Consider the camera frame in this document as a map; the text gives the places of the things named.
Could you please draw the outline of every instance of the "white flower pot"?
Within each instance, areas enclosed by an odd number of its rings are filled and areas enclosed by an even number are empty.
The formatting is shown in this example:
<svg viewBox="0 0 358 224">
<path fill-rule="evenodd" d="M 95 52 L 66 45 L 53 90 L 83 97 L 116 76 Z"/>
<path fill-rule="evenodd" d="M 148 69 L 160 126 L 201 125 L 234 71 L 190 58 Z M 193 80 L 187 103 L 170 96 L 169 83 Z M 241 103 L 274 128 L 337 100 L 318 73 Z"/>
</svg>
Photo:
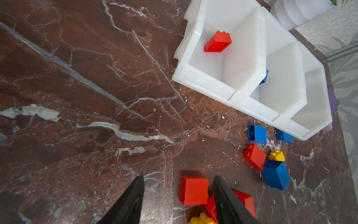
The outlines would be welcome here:
<svg viewBox="0 0 358 224">
<path fill-rule="evenodd" d="M 277 0 L 270 13 L 287 30 L 292 30 L 334 7 L 330 0 Z"/>
</svg>

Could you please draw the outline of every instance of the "blue block stud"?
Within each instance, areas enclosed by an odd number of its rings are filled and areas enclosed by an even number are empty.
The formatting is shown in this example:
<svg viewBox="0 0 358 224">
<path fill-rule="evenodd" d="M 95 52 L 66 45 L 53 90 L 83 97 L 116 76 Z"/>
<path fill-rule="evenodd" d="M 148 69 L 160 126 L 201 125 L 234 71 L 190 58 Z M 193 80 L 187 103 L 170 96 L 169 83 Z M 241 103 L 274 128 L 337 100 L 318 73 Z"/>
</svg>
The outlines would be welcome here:
<svg viewBox="0 0 358 224">
<path fill-rule="evenodd" d="M 263 83 L 265 83 L 266 82 L 266 79 L 267 79 L 267 75 L 269 74 L 269 72 L 268 72 L 268 70 L 266 69 L 266 76 L 265 76 L 265 78 L 261 81 L 261 83 L 259 84 L 259 85 L 261 85 L 261 84 L 263 84 Z"/>
<path fill-rule="evenodd" d="M 268 186 L 276 187 L 280 190 L 284 190 L 291 182 L 285 162 L 282 161 L 267 160 L 263 167 L 262 175 Z"/>
<path fill-rule="evenodd" d="M 293 137 L 292 135 L 287 134 L 286 132 L 283 132 L 279 129 L 277 129 L 277 140 L 286 142 L 286 143 L 293 143 Z"/>
<path fill-rule="evenodd" d="M 249 125 L 247 129 L 249 141 L 267 143 L 266 128 L 258 125 Z"/>
</svg>

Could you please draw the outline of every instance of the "yellow block stud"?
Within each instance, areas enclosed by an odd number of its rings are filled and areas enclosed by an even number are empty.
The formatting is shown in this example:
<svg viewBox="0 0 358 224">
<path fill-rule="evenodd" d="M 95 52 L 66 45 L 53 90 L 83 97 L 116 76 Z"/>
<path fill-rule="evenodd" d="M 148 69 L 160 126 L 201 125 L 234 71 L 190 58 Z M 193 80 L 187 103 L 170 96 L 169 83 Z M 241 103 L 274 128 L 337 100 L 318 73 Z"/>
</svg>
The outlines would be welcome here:
<svg viewBox="0 0 358 224">
<path fill-rule="evenodd" d="M 188 224 L 217 224 L 213 219 L 209 218 L 205 213 L 200 213 L 199 217 L 191 218 Z"/>
<path fill-rule="evenodd" d="M 268 156 L 269 160 L 276 160 L 276 161 L 285 161 L 284 153 L 278 149 L 275 149 L 274 152 L 271 152 L 271 154 Z"/>
</svg>

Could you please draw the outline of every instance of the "red toy block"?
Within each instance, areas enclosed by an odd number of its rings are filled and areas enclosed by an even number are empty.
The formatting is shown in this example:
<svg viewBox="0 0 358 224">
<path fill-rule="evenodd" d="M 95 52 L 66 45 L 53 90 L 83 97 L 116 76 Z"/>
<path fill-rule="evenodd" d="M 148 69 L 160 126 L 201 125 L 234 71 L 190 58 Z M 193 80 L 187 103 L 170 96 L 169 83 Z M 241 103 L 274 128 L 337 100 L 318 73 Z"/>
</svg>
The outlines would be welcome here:
<svg viewBox="0 0 358 224">
<path fill-rule="evenodd" d="M 209 180 L 202 177 L 182 177 L 180 201 L 183 205 L 204 205 L 208 202 Z"/>
<path fill-rule="evenodd" d="M 255 169 L 263 170 L 265 165 L 266 154 L 261 151 L 260 148 L 255 144 L 247 145 L 247 149 L 244 158 L 250 163 Z"/>
<path fill-rule="evenodd" d="M 253 203 L 253 197 L 251 195 L 245 194 L 241 191 L 234 191 L 234 194 L 240 199 L 244 204 L 246 209 L 251 213 L 251 215 L 256 218 L 255 205 Z"/>
<path fill-rule="evenodd" d="M 205 52 L 222 52 L 231 44 L 229 33 L 217 31 L 215 35 L 204 46 Z"/>
<path fill-rule="evenodd" d="M 244 204 L 246 209 L 251 213 L 251 215 L 256 218 L 256 212 L 255 212 L 255 205 L 253 203 L 253 197 L 251 195 L 245 194 L 241 191 L 234 191 L 234 194 L 240 199 L 240 201 Z M 214 195 L 212 195 L 208 199 L 208 203 L 204 205 L 204 208 L 206 210 L 206 213 L 210 218 L 214 220 L 214 222 L 218 223 L 218 217 L 216 214 L 216 207 L 215 207 L 215 199 Z"/>
</svg>

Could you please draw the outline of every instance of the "marble countertop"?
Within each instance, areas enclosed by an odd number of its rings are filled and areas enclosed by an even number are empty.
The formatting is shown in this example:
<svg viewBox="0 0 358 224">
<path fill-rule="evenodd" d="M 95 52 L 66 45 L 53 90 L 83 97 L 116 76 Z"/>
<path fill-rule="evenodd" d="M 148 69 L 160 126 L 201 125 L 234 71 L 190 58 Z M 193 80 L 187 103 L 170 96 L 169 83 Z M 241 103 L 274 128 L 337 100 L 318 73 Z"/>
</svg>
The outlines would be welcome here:
<svg viewBox="0 0 358 224">
<path fill-rule="evenodd" d="M 96 223 L 145 176 L 141 223 L 186 223 L 182 175 L 221 175 L 266 223 L 357 223 L 338 114 L 293 144 L 267 127 L 291 183 L 265 185 L 243 158 L 266 127 L 171 80 L 188 0 L 1 1 L 0 214 L 5 223 Z M 307 43 L 315 55 L 319 52 Z M 326 66 L 328 85 L 331 85 Z"/>
</svg>

